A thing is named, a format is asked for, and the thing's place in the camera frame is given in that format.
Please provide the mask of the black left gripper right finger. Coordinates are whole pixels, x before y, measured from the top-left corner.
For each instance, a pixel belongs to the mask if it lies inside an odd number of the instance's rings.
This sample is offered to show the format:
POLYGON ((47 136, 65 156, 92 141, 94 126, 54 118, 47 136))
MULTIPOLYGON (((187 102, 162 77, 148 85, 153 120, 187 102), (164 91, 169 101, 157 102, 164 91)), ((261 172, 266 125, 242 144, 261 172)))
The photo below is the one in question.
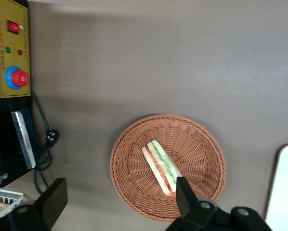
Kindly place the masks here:
POLYGON ((243 206, 227 213, 207 198, 199 199, 185 177, 177 178, 176 203, 180 216, 168 231, 270 231, 271 228, 253 209, 243 206))

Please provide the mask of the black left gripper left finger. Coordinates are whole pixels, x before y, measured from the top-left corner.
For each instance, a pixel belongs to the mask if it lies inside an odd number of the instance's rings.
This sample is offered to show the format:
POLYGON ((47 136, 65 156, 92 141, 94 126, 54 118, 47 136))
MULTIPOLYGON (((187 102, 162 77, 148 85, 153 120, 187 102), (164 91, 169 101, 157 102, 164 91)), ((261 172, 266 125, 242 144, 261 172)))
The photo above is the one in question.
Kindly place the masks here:
POLYGON ((67 181, 57 178, 33 203, 17 206, 8 216, 11 231, 50 231, 68 203, 67 181))

